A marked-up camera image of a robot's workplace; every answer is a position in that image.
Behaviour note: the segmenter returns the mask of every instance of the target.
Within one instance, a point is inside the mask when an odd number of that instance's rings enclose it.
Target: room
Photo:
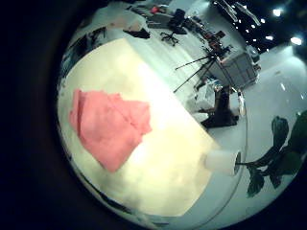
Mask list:
[[[219,229],[293,181],[306,153],[306,8],[264,2],[109,1],[82,21],[59,69],[59,133],[112,212],[149,229]],[[129,121],[146,127],[137,141],[104,117],[102,97],[142,109]],[[120,162],[101,155],[114,146],[130,148]]]

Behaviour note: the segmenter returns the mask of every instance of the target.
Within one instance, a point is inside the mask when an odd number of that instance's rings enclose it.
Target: office chair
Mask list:
[[[239,120],[239,116],[233,114],[230,110],[230,86],[224,86],[219,92],[220,97],[216,101],[215,111],[211,112],[209,118],[201,122],[201,124],[206,128],[212,127],[231,127],[236,126]]]
[[[174,37],[174,34],[176,35],[186,35],[186,31],[180,26],[182,22],[184,21],[184,15],[185,11],[182,9],[176,9],[176,12],[174,14],[174,17],[170,20],[170,22],[167,24],[169,29],[172,31],[171,34],[161,33],[160,35],[164,35],[161,40],[171,40],[173,42],[173,46],[175,46],[178,43],[178,39]]]

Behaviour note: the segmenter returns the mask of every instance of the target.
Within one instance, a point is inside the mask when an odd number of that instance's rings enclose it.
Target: ceiling light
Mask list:
[[[266,39],[267,40],[274,40],[274,37],[270,35],[270,36],[266,36]]]
[[[280,83],[280,86],[281,86],[283,91],[286,91],[286,87],[285,87],[285,85],[283,83]]]
[[[274,9],[272,10],[272,14],[274,14],[275,16],[280,16],[282,13],[281,9]]]
[[[296,36],[291,38],[291,42],[295,45],[301,45],[303,43],[303,41],[299,37],[296,37]]]

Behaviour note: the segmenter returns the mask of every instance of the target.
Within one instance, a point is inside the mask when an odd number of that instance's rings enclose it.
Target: ceiling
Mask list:
[[[238,0],[226,0],[229,5],[234,4]],[[244,13],[237,11],[238,19],[241,23],[235,23],[240,34],[246,39],[248,44],[260,49],[260,53],[266,52],[267,49],[289,42],[291,37],[300,36],[307,39],[307,6],[305,0],[240,0],[242,5],[248,7],[259,19],[264,18],[266,23],[262,23],[260,27],[255,29],[251,25],[255,25],[250,17]],[[273,9],[282,8],[283,13],[280,17],[272,14]],[[219,12],[231,23],[233,20],[220,7]],[[273,40],[267,40],[266,36],[273,36]]]

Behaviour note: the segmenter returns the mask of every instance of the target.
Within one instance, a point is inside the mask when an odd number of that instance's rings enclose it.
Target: black chair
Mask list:
[[[174,14],[174,17],[170,20],[170,22],[167,24],[169,29],[172,31],[171,34],[161,33],[160,35],[164,35],[161,40],[171,40],[173,42],[173,46],[175,46],[177,43],[179,43],[179,40],[174,37],[174,34],[176,35],[186,35],[186,31],[180,26],[184,19],[185,11],[181,9],[176,9],[176,12]]]
[[[201,124],[206,128],[231,127],[237,125],[239,116],[235,116],[229,108],[230,86],[224,86],[219,93],[220,98],[216,102],[215,111],[209,115],[207,120],[201,122]]]

